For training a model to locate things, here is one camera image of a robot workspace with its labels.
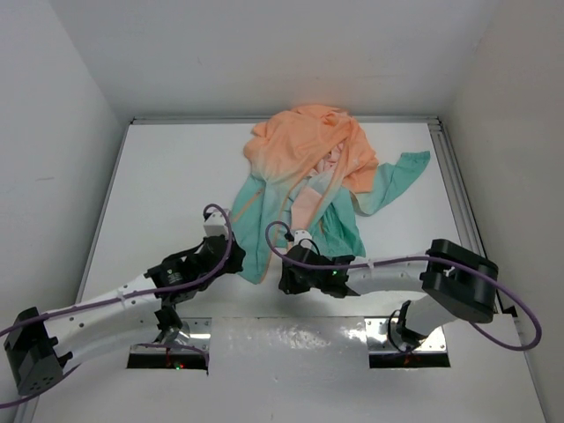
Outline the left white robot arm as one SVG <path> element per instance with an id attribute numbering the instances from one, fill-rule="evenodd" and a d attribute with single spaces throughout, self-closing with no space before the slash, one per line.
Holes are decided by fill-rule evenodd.
<path id="1" fill-rule="evenodd" d="M 72 369 L 115 349 L 173 343 L 184 328 L 176 305 L 216 278 L 241 271 L 244 257 L 236 241 L 206 237 L 90 301 L 44 313 L 36 307 L 20 312 L 1 333 L 18 394 L 38 396 Z"/>

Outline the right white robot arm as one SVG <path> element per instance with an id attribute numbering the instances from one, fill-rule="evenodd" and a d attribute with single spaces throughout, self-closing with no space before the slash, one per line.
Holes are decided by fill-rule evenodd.
<path id="1" fill-rule="evenodd" d="M 485 258 L 443 239 L 434 240 L 420 256 L 381 261 L 324 256 L 311 240 L 304 240 L 283 256 L 278 288 L 285 294 L 316 289 L 337 299 L 388 291 L 421 293 L 386 322 L 391 347 L 409 353 L 436 328 L 455 320 L 490 323 L 497 271 Z"/>

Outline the orange and teal jacket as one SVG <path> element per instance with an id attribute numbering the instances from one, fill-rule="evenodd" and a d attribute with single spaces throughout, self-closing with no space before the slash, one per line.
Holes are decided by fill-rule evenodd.
<path id="1" fill-rule="evenodd" d="M 403 152 L 380 163 L 358 121 L 344 110 L 309 105 L 258 123 L 243 148 L 249 176 L 235 197 L 234 235 L 246 255 L 241 277 L 262 282 L 268 243 L 287 247 L 279 229 L 306 230 L 326 256 L 364 256 L 356 224 L 402 196 L 424 173 L 430 153 Z"/>

